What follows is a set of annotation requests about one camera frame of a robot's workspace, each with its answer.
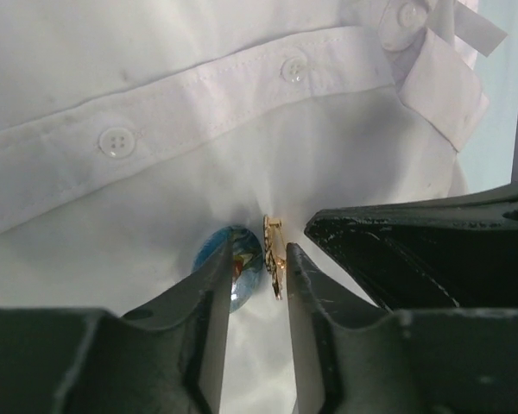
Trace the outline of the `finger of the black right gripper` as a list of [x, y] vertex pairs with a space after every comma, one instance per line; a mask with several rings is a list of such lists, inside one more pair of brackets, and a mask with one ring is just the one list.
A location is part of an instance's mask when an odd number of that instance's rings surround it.
[[321, 210], [304, 233], [383, 308], [518, 308], [518, 181]]

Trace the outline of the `gold maple leaf brooch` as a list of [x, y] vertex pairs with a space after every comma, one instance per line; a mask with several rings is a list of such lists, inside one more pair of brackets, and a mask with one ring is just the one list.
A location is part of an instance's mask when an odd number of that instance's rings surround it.
[[286, 275], [286, 243], [282, 221], [270, 216], [263, 217], [264, 263], [271, 277], [275, 298], [282, 300], [283, 281]]

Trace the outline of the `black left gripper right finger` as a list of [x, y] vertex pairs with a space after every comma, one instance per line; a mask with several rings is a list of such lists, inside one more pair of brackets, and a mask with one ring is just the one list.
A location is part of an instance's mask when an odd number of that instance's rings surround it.
[[287, 246], [301, 413], [518, 413], [518, 309], [385, 311]]

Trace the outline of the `white button-up shirt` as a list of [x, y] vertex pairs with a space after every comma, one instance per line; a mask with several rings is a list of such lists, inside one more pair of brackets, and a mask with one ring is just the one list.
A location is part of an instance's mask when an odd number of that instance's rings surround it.
[[98, 335], [237, 232], [223, 413], [303, 413], [265, 221], [457, 195], [508, 38], [477, 1], [0, 1], [0, 413], [169, 413]]

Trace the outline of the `round blue pin badge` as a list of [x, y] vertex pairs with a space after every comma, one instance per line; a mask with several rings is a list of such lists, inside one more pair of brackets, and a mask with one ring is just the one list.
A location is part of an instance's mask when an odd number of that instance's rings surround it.
[[196, 254], [192, 272], [197, 271], [225, 241], [230, 241], [233, 253], [233, 279], [230, 313], [238, 311], [251, 298], [262, 279], [263, 251], [256, 235], [249, 229], [232, 225], [210, 235]]

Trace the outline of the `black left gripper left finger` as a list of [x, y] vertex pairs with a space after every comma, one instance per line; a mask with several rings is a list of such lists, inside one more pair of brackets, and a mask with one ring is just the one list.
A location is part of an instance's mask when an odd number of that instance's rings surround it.
[[0, 309], [0, 413], [216, 413], [233, 275], [225, 241], [194, 273], [117, 317]]

